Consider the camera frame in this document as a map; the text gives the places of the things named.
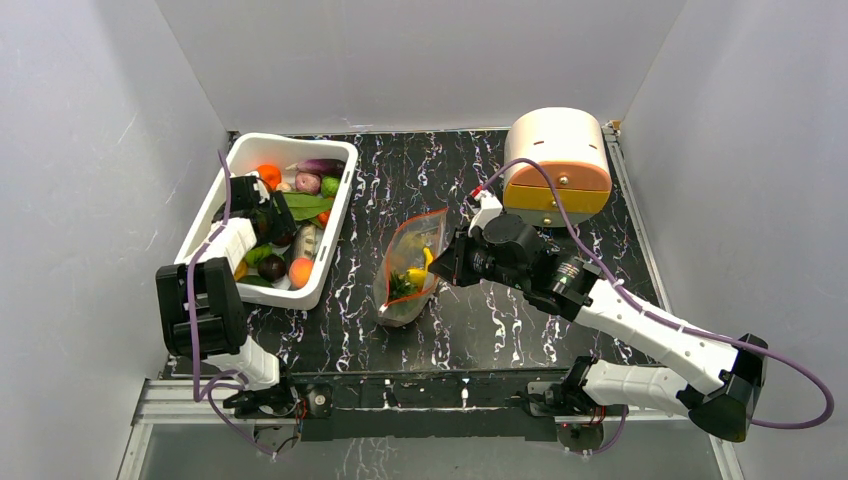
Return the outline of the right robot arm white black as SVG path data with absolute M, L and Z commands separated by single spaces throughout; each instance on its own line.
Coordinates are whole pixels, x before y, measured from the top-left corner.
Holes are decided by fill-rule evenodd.
M 627 404 L 686 416 L 723 440 L 746 439 L 765 380 L 763 339 L 742 336 L 756 346 L 751 352 L 712 340 L 707 332 L 690 335 L 680 319 L 671 326 L 651 319 L 654 305 L 626 303 L 597 266 L 552 247 L 516 215 L 456 230 L 429 271 L 457 287 L 487 280 L 518 289 L 536 309 L 605 332 L 659 363 L 579 360 L 560 392 L 547 399 L 550 407 L 587 414 L 597 406 Z

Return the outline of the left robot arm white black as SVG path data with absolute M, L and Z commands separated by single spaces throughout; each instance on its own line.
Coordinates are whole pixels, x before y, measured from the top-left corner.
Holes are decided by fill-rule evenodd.
M 195 385 L 202 400 L 221 384 L 234 389 L 224 402 L 239 418 L 288 416 L 299 391 L 280 359 L 248 332 L 247 313 L 236 270 L 256 247 L 295 229 L 281 193 L 257 174 L 226 177 L 225 199 L 213 214 L 199 246 L 183 259 L 158 269 L 156 291 L 167 350 L 191 360 L 193 374 L 203 364 L 219 379 Z

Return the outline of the clear zip bag orange zipper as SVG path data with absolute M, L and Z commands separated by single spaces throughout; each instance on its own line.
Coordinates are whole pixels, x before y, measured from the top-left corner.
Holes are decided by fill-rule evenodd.
M 378 324 L 413 322 L 434 294 L 439 280 L 430 265 L 445 249 L 447 213 L 442 208 L 411 217 L 393 234 L 373 284 Z

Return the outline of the yellow banana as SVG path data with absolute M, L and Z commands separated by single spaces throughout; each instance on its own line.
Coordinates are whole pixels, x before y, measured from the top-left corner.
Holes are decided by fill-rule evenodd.
M 429 275 L 429 266 L 433 262 L 434 256 L 429 247 L 424 247 L 422 249 L 424 255 L 424 266 L 421 268 L 418 267 L 410 267 L 406 270 L 405 278 L 406 280 L 413 286 L 415 286 L 419 291 L 422 291 L 425 287 L 428 275 Z

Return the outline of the toy pineapple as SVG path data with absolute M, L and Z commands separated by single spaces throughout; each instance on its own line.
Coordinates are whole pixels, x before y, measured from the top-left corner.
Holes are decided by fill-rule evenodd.
M 406 272 L 393 270 L 389 274 L 387 302 L 402 300 L 419 292 L 418 285 Z

